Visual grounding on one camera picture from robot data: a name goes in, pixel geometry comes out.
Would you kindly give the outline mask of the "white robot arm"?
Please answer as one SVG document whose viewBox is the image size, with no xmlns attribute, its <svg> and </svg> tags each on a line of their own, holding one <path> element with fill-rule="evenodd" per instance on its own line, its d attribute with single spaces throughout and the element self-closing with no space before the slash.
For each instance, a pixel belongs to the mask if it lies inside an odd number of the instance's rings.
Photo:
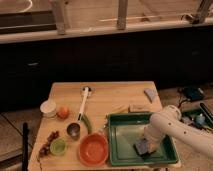
<svg viewBox="0 0 213 171">
<path fill-rule="evenodd" d="M 165 106 L 150 116 L 149 124 L 144 128 L 148 152 L 156 151 L 164 137 L 169 135 L 213 159 L 213 134 L 187 126 L 180 121 L 181 116 L 174 105 Z"/>
</svg>

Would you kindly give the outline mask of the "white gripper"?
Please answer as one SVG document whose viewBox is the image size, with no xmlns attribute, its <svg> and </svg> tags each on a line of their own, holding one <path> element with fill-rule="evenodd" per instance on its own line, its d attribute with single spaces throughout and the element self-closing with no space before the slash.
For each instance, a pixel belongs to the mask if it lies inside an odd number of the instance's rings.
<svg viewBox="0 0 213 171">
<path fill-rule="evenodd" d="M 165 134 L 157 130 L 151 125 L 147 125 L 144 128 L 144 138 L 148 143 L 148 152 L 153 153 L 157 150 L 161 141 L 165 138 Z"/>
</svg>

